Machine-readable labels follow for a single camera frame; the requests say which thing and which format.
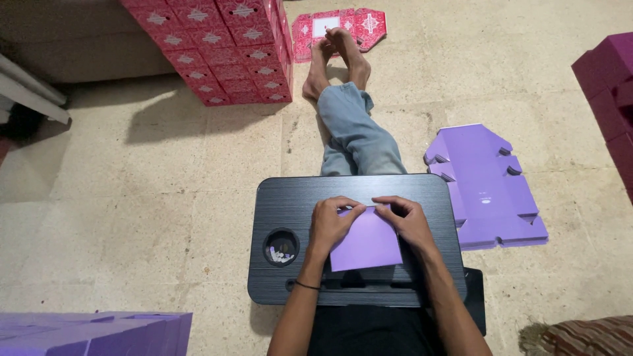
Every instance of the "person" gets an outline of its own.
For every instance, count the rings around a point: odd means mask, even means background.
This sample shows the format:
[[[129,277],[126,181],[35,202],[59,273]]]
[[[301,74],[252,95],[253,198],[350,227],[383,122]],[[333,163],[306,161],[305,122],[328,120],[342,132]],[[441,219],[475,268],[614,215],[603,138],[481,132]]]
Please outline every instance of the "person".
[[[332,134],[325,146],[321,174],[405,174],[394,138],[368,115],[373,103],[365,87],[371,66],[347,30],[337,27],[326,32],[312,48],[303,86],[304,96],[317,101],[319,114]],[[325,76],[327,62],[336,51],[349,68],[349,82],[341,86],[331,86]],[[330,250],[366,208],[338,196],[321,200],[314,208],[305,260],[270,340],[268,355],[492,355],[442,261],[420,204],[399,196],[380,196],[373,202],[420,261],[434,320],[423,308],[317,308]],[[382,204],[391,204],[400,214]],[[339,217],[337,209],[342,207],[352,210]]]

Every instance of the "light blue jeans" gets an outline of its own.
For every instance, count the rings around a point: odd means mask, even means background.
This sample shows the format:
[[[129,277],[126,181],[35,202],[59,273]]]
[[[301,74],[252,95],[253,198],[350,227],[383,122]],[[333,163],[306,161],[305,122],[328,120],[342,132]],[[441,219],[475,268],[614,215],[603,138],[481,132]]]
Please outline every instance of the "light blue jeans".
[[[396,140],[369,117],[373,101],[366,91],[353,82],[328,86],[316,105],[332,134],[321,175],[406,174]]]

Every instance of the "left hand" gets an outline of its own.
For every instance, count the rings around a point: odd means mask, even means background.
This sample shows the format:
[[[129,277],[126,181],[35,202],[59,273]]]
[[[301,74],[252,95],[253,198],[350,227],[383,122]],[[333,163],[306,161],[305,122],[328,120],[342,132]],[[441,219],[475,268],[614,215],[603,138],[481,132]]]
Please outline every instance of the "left hand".
[[[342,207],[352,207],[352,210],[340,217],[337,209]],[[312,212],[312,234],[308,247],[327,257],[334,244],[348,233],[349,227],[365,209],[365,205],[344,196],[319,200]]]

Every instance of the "fringe of rug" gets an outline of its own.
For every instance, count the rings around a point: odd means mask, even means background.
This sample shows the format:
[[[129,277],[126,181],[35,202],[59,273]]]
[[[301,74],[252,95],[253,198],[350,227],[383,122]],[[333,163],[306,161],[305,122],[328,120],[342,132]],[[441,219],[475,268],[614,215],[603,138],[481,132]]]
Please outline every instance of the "fringe of rug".
[[[550,356],[551,353],[539,345],[541,335],[545,333],[549,325],[542,322],[532,322],[518,332],[518,347],[525,356]]]

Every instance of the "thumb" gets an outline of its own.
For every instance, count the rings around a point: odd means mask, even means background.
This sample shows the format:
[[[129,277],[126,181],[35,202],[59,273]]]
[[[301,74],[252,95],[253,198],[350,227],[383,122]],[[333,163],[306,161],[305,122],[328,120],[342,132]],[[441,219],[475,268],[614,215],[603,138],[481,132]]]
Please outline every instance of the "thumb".
[[[387,208],[384,205],[376,205],[376,211],[378,211],[381,217],[387,219],[394,226],[398,225],[400,220],[402,220],[401,217],[394,214],[390,208]]]
[[[359,217],[362,213],[365,212],[365,210],[367,209],[367,207],[365,205],[359,204],[356,205],[347,215],[345,215],[345,217],[343,218],[345,220],[345,223],[348,226],[351,226],[352,223],[354,222],[354,220],[356,220],[357,217]]]

